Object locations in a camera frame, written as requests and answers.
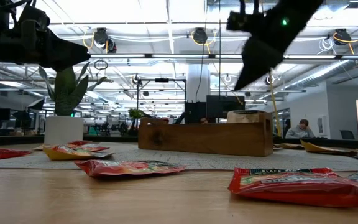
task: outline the wooden table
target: wooden table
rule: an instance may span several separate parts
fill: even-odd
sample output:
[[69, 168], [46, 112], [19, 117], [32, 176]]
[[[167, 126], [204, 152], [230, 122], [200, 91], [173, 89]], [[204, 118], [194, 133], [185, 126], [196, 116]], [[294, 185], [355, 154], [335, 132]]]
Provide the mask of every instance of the wooden table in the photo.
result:
[[0, 169], [0, 223], [358, 224], [358, 208], [231, 195], [231, 177], [229, 171], [209, 170], [99, 180], [81, 170]]

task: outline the wooden box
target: wooden box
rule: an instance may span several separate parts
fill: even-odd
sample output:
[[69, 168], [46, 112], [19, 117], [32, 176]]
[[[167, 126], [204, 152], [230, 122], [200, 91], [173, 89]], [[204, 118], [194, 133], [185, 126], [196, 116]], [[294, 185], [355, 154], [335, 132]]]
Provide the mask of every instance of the wooden box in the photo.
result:
[[142, 118], [139, 149], [268, 156], [273, 153], [272, 117], [261, 116], [260, 122], [231, 124], [165, 124]]

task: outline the ceiling pipe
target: ceiling pipe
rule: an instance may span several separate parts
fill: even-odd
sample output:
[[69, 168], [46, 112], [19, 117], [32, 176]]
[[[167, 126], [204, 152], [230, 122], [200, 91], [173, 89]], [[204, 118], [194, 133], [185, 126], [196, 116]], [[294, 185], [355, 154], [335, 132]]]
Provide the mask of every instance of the ceiling pipe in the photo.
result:
[[[355, 49], [354, 53], [358, 55], [358, 47]], [[317, 84], [321, 81], [324, 81], [328, 78], [334, 77], [340, 73], [344, 72], [344, 69], [350, 70], [355, 67], [355, 60], [339, 60], [329, 65], [321, 65], [317, 68], [314, 68], [299, 77], [296, 80], [292, 80], [286, 85], [277, 87], [278, 89], [287, 89], [294, 86], [308, 86], [312, 84]]]

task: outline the desk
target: desk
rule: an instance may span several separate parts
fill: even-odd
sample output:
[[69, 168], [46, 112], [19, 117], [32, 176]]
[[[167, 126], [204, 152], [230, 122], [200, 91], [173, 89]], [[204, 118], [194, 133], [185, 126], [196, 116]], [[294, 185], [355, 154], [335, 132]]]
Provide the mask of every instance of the desk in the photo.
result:
[[81, 170], [0, 169], [0, 223], [358, 223], [358, 208], [231, 195], [231, 178], [211, 170], [98, 180]]

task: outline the ceiling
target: ceiling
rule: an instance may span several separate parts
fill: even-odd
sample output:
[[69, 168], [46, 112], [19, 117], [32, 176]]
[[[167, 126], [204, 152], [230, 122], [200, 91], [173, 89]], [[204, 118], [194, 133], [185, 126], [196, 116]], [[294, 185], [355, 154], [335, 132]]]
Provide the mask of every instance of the ceiling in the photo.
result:
[[[208, 48], [196, 45], [191, 33], [196, 27], [206, 27], [208, 34], [209, 51], [212, 54], [240, 54], [244, 42], [249, 34], [242, 32], [226, 31], [226, 21], [230, 11], [238, 11], [238, 1], [222, 0], [222, 8], [219, 13], [219, 0], [38, 0], [36, 7], [46, 12], [50, 18], [49, 28], [60, 38], [70, 40], [77, 44], [92, 45], [92, 33], [98, 27], [108, 29], [108, 34], [117, 46], [119, 54], [208, 54]], [[274, 4], [265, 1], [264, 10], [273, 7]], [[332, 5], [342, 4], [343, 1], [331, 1]], [[22, 7], [17, 8], [17, 16], [20, 16]], [[288, 55], [324, 55], [349, 54], [349, 47], [330, 46], [328, 40], [322, 41], [328, 34], [333, 34], [337, 28], [346, 28], [353, 39], [358, 39], [358, 8], [351, 7], [331, 12], [326, 8], [318, 11], [288, 48]], [[358, 42], [353, 44], [357, 49]], [[103, 54], [103, 50], [93, 45], [89, 49], [91, 54]], [[96, 96], [87, 96], [90, 103], [102, 103], [100, 99], [107, 100], [109, 108], [116, 111], [125, 111], [135, 106], [136, 92], [123, 91], [123, 89], [135, 88], [132, 79], [135, 74], [141, 78], [182, 78], [188, 75], [189, 63], [201, 63], [189, 60], [155, 60], [155, 59], [107, 59], [109, 67], [105, 70], [97, 70], [91, 63], [92, 80], [107, 76], [111, 82], [102, 83], [95, 89]], [[211, 89], [217, 89], [219, 72], [215, 62], [207, 61], [211, 73]], [[325, 62], [318, 60], [302, 60], [296, 62], [284, 62], [274, 69], [275, 86], [281, 86], [294, 80], [301, 74], [317, 67]], [[82, 68], [81, 63], [75, 66], [75, 71]], [[221, 64], [221, 74], [229, 88], [233, 88], [237, 80], [237, 74], [242, 68], [241, 61], [231, 60]], [[37, 66], [19, 66], [11, 63], [0, 63], [0, 78], [7, 79], [25, 78], [32, 82], [22, 83], [28, 89], [45, 89], [44, 83], [37, 72]], [[55, 72], [46, 69], [53, 78]], [[264, 82], [265, 77], [247, 86], [247, 89], [266, 90], [269, 87]], [[140, 94], [145, 103], [141, 107], [149, 113], [157, 113], [161, 116], [168, 114], [180, 114], [183, 111], [184, 92], [181, 83], [155, 83], [150, 82], [144, 89], [176, 89], [175, 91], [150, 91], [149, 96]], [[0, 82], [0, 88], [15, 88]], [[46, 91], [33, 91], [37, 94], [47, 95]], [[257, 99], [260, 93], [253, 93], [250, 99]]]

